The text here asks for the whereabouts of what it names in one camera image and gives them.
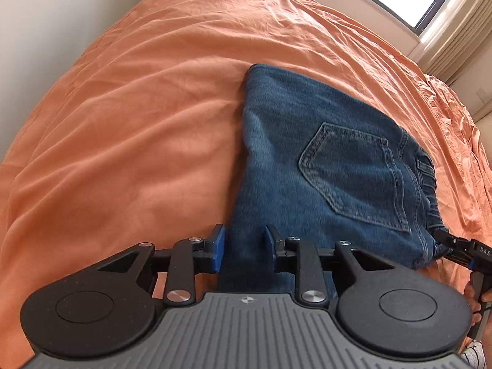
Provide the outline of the person's right hand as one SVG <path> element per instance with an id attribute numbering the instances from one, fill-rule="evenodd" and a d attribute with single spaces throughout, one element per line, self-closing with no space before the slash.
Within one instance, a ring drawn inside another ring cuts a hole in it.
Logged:
<path id="1" fill-rule="evenodd" d="M 464 296 L 467 300 L 472 312 L 471 325 L 474 326 L 482 319 L 481 303 L 491 302 L 491 290 L 487 290 L 481 298 L 475 296 L 475 289 L 471 281 L 469 281 L 464 290 Z"/>

